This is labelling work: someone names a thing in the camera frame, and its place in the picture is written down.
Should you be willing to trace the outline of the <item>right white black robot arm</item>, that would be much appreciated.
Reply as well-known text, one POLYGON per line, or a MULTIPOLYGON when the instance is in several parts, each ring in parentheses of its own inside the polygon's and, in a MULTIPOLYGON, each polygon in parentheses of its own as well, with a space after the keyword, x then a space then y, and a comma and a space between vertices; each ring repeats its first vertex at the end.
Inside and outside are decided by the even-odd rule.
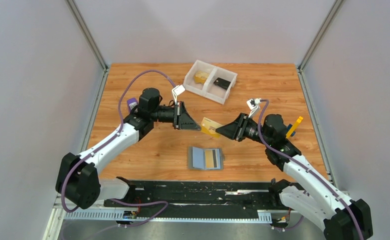
POLYGON ((269 204, 286 206, 314 223, 327 240, 367 240, 373 236, 370 206, 353 200, 326 180, 286 137, 288 131, 280 114, 269 114, 257 124, 241 113, 233 122, 218 127, 218 134, 238 142, 250 139, 266 143, 267 159, 291 176, 303 188, 283 179, 269 187, 269 204))

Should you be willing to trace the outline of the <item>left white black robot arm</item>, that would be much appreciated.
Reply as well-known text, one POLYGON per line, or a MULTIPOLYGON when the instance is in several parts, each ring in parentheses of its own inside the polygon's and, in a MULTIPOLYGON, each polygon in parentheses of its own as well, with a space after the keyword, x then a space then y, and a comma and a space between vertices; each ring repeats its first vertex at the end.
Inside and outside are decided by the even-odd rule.
POLYGON ((178 85, 171 90, 173 100, 161 105, 162 96, 156 88, 146 88, 138 104, 126 117, 120 117, 119 126, 93 147, 79 153, 67 153, 61 160, 55 185, 61 196, 63 209, 72 213, 88 209, 96 201, 117 199, 123 206, 132 206, 136 193, 127 180, 117 177, 100 180, 104 168, 120 153, 141 141, 156 122, 171 123, 176 130, 199 131, 201 127, 189 115, 178 95, 185 88, 178 85))

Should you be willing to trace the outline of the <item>grey card holder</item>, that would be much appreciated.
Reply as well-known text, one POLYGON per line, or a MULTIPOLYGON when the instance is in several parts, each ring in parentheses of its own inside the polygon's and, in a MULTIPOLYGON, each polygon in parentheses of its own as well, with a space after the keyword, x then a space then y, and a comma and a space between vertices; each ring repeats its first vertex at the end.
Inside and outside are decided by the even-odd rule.
POLYGON ((190 146, 187 150, 187 167, 192 170, 222 170, 225 156, 221 148, 190 146))

